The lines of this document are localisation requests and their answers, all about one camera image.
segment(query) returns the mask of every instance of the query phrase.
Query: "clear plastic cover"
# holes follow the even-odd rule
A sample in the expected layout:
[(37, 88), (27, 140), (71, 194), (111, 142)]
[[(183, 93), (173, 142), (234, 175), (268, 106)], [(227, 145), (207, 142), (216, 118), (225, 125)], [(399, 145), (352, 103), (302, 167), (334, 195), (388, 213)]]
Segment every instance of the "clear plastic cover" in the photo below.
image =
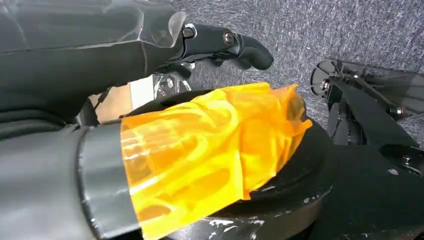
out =
[(0, 52), (137, 41), (172, 48), (185, 18), (157, 0), (4, 0)]

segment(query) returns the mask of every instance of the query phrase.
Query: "black rubber grip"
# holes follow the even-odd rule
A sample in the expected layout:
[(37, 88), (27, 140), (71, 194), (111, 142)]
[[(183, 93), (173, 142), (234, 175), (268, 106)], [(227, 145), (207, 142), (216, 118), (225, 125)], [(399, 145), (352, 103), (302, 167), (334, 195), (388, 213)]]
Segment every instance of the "black rubber grip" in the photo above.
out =
[(238, 57), (233, 63), (241, 69), (254, 67), (258, 70), (267, 70), (274, 62), (272, 54), (258, 40), (237, 34), (236, 39), (240, 46)]

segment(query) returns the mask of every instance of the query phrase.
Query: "metal screw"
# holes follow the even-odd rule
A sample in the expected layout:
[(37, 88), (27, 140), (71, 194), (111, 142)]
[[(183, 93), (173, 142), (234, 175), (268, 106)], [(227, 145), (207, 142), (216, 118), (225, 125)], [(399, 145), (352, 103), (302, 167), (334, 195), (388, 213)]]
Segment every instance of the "metal screw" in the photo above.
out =
[(396, 170), (396, 169), (389, 169), (389, 170), (387, 170), (387, 172), (389, 172), (389, 173), (391, 173), (391, 174), (393, 174), (393, 175), (399, 175), (399, 172)]
[(327, 81), (327, 80), (323, 80), (323, 81), (321, 82), (321, 84), (319, 85), (319, 88), (320, 88), (322, 91), (326, 91), (326, 90), (328, 90), (328, 89), (330, 88), (330, 82), (329, 82), (329, 81)]
[(166, 84), (168, 85), (168, 88), (172, 89), (174, 86), (174, 81), (171, 78), (166, 79)]
[(408, 155), (405, 155), (405, 156), (403, 156), (402, 158), (403, 158), (403, 160), (405, 160), (405, 161), (406, 161), (406, 163), (408, 163), (408, 162), (411, 160), (411, 157), (410, 157), (410, 156), (408, 156)]
[(189, 39), (195, 36), (195, 32), (193, 31), (193, 29), (187, 27), (182, 30), (182, 35), (184, 36), (184, 38)]
[(403, 110), (401, 107), (397, 107), (397, 108), (396, 108), (396, 113), (397, 113), (398, 115), (401, 115), (401, 114), (403, 114), (403, 113), (404, 113), (404, 110)]
[(232, 46), (234, 43), (234, 34), (230, 31), (224, 33), (224, 43), (228, 46)]

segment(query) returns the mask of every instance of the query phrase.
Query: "orange tape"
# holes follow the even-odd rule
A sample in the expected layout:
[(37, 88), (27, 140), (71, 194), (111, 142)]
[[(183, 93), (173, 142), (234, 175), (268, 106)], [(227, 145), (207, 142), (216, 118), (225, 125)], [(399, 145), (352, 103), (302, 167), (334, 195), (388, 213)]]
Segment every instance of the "orange tape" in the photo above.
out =
[(144, 239), (248, 200), (274, 177), (312, 126), (296, 87), (225, 87), (124, 118), (122, 159)]

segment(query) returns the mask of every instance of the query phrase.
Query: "carpeted floor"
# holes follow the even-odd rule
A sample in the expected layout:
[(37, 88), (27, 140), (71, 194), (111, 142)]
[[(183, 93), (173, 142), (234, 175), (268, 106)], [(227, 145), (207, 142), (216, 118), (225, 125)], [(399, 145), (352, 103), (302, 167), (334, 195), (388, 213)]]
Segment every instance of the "carpeted floor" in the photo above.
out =
[[(308, 115), (326, 124), (326, 105), (309, 91), (314, 64), (325, 58), (424, 74), (424, 0), (167, 0), (188, 22), (218, 25), (261, 41), (274, 55), (267, 71), (199, 65), (203, 88), (269, 82), (299, 84)], [(401, 122), (421, 144), (424, 116)]]

